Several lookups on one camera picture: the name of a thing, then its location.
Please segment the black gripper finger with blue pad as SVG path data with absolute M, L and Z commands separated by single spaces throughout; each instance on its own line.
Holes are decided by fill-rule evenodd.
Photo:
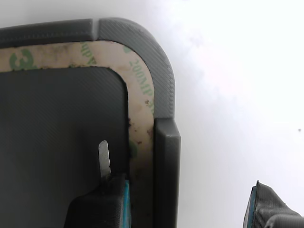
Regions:
M 300 228 L 302 216 L 290 209 L 269 186 L 252 187 L 243 228 Z

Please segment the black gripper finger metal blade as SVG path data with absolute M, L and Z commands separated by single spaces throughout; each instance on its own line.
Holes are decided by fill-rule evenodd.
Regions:
M 98 145 L 101 182 L 69 205 L 65 228 L 130 228 L 130 183 L 126 175 L 112 174 L 106 140 Z

